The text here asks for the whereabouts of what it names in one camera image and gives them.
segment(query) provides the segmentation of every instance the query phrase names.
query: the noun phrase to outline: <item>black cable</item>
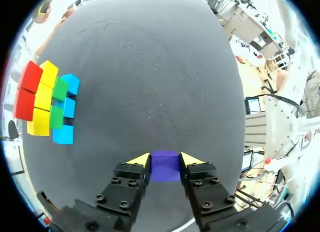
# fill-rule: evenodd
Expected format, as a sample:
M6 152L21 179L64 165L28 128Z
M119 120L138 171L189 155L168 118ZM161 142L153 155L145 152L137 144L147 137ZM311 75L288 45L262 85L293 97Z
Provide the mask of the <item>black cable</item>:
M295 217L295 211L290 202L288 201L282 201L280 204L278 204L274 209L277 210L282 204L286 204L289 207L290 213L291 213L291 219Z
M320 108L315 109L315 110L306 111L306 112L319 111L319 110L320 110Z
M261 96L273 96L276 99L284 101L284 102L286 102L288 104L291 104L291 105L295 106L296 108L300 109L300 105L297 104L295 101L292 101L289 98L286 98L286 97L283 97L283 96L279 96L279 95L276 95L276 94L260 94L260 95L257 95L257 96L247 97L245 99L245 101L250 100L250 99L256 99L256 98L261 97Z
M235 203L236 203L239 207L241 207L243 210L245 210L244 206L239 205L236 201L235 201Z
M290 153L291 153L291 151L293 151L294 150L294 148L297 146L297 144L299 143L299 141L297 142L297 143L295 143L295 145L294 146L292 146L292 148L286 153L286 155L285 156L288 156Z
M246 109L245 111L249 111L249 112L256 112L256 113L259 113L259 112L266 112L266 111L251 111L249 109Z

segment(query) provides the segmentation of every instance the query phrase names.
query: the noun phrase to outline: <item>person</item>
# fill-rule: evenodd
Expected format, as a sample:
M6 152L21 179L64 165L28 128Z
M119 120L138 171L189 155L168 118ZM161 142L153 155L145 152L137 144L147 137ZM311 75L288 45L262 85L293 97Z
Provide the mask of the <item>person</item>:
M33 10L31 16L34 23L26 37L31 53L39 57L57 29L75 12L74 6L68 7L71 1L44 0Z

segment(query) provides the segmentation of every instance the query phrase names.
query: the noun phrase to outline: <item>gray foam surface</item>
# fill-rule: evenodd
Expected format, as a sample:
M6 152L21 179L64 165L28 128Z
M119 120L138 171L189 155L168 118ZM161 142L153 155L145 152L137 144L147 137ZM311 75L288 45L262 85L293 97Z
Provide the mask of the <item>gray foam surface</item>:
M146 151L212 161L229 191L241 171L245 110L228 40L201 0L93 0L57 31L39 63L80 80L74 144L23 130L35 189L58 206L94 205L120 161ZM134 232L171 231L192 218L180 183L151 183Z

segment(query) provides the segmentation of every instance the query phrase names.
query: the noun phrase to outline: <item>black bolt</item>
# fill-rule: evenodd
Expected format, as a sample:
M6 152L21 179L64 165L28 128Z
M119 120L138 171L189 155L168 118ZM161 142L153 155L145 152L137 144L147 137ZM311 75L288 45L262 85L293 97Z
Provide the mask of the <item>black bolt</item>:
M106 199L104 198L104 196L103 195L97 195L96 196L96 201L98 202L98 203L103 203L103 202L105 202L106 201Z
M129 186L130 187L136 187L138 184L137 184L137 181L136 180L130 180L129 181Z
M228 195L227 198L226 198L226 200L227 200L228 202L233 203L233 202L235 202L236 198L235 198L234 195Z
M212 202L211 201L205 201L203 204L202 204L202 209L204 210L208 210L208 209L211 209L212 208Z
M194 182L194 185L195 185L196 187L199 187L200 185L202 185L202 181L201 181L201 180L196 180L196 181Z
M95 221L86 221L84 224L84 227L86 228L87 231L97 231L99 229L99 225Z
M239 230L245 230L248 227L248 223L242 219L236 223L236 226L239 227Z
M111 183L112 184L120 184L121 180L118 177L113 177L111 180Z
M212 181L214 184L219 184L219 183L220 183L220 180L218 179L218 177L212 177L211 181Z
M127 210L129 208L129 203L127 201L121 201L119 207L123 210Z

